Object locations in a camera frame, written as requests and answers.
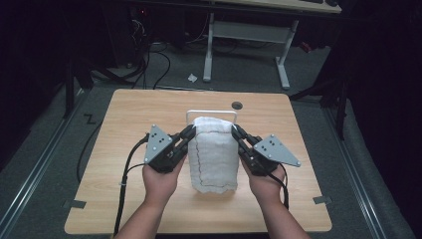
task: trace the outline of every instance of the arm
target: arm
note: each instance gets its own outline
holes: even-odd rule
[[[177,177],[183,166],[180,160],[170,173],[158,173],[146,165],[142,169],[145,199],[119,230],[115,238],[155,238],[165,205],[177,187]]]
[[[274,179],[266,176],[254,176],[248,166],[242,161],[243,167],[249,176],[249,185],[257,198],[264,215],[268,233],[273,239],[310,238],[289,210],[283,205],[280,198],[281,185]],[[279,166],[273,174],[284,179],[285,173]]]

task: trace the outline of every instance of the white table leg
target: white table leg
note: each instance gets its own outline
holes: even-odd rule
[[[286,40],[285,48],[283,49],[282,56],[276,58],[277,69],[279,70],[279,77],[280,77],[280,81],[282,82],[282,88],[284,90],[288,90],[290,88],[289,79],[288,79],[288,76],[286,74],[286,69],[285,69],[285,60],[286,60],[286,56],[288,55],[289,48],[292,45],[293,38],[295,37],[298,24],[299,24],[298,20],[293,22],[292,28],[290,29],[287,40]]]
[[[214,13],[210,13],[210,23],[208,30],[208,49],[205,57],[204,66],[204,82],[211,82],[211,71],[212,71],[212,40],[214,36]]]

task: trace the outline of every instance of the forearm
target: forearm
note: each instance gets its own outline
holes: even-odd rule
[[[310,238],[281,201],[260,202],[260,207],[272,239]]]
[[[127,220],[115,238],[155,238],[164,207],[165,204],[153,204],[144,201]]]

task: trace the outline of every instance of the gray carpet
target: gray carpet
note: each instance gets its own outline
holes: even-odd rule
[[[294,94],[312,85],[329,49],[317,50],[309,54],[292,48],[286,61],[288,76],[292,88],[281,90],[275,63],[270,55],[277,55],[277,45],[252,51],[238,48],[230,54],[216,53],[214,59],[213,80],[201,81],[204,62],[204,50],[176,50],[171,47],[163,53],[171,60],[171,68],[160,86],[189,88],[213,91],[258,92]],[[146,72],[147,85],[153,85],[167,68],[166,60],[158,55],[150,55],[150,64]],[[116,70],[119,74],[126,69]],[[192,84],[187,81],[190,74],[199,80]],[[52,161],[47,168],[31,199],[23,210],[9,238],[109,238],[109,235],[67,235],[64,225],[69,209],[63,208],[65,200],[73,199],[77,190],[77,161],[81,150],[92,131],[97,126],[89,124],[88,117],[99,123],[105,116],[107,105],[113,91],[121,86],[113,82],[96,82],[75,114],[62,140],[59,142]],[[326,233],[311,233],[313,238],[372,238],[356,200],[355,193],[347,176],[342,152],[338,147],[332,125],[326,120],[324,111],[314,98],[293,102],[295,114],[305,144],[309,151],[316,177],[324,196],[329,196],[332,203],[327,206],[332,221],[332,229]],[[356,163],[364,185],[373,199],[374,207],[383,223],[389,238],[414,238],[407,223],[400,215],[388,190],[383,184],[370,155],[364,146],[353,113],[348,105],[348,117],[345,124],[345,144]],[[61,91],[33,125],[24,144],[15,154],[9,165],[0,173],[1,204],[0,215],[4,215],[20,186],[29,175],[32,167],[42,153],[49,138],[61,122],[64,113],[64,91]],[[95,139],[91,141],[83,157],[81,172],[84,171]]]

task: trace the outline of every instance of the right hand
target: right hand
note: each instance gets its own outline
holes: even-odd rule
[[[242,161],[242,165],[245,168],[246,173],[249,176],[249,186],[251,187],[252,193],[254,193],[255,197],[257,198],[258,202],[270,204],[270,203],[280,203],[280,190],[281,185],[276,180],[269,176],[255,176],[251,173],[248,166],[245,162]],[[281,166],[278,166],[276,170],[274,170],[273,175],[278,177],[280,180],[285,179],[285,171],[282,169]]]

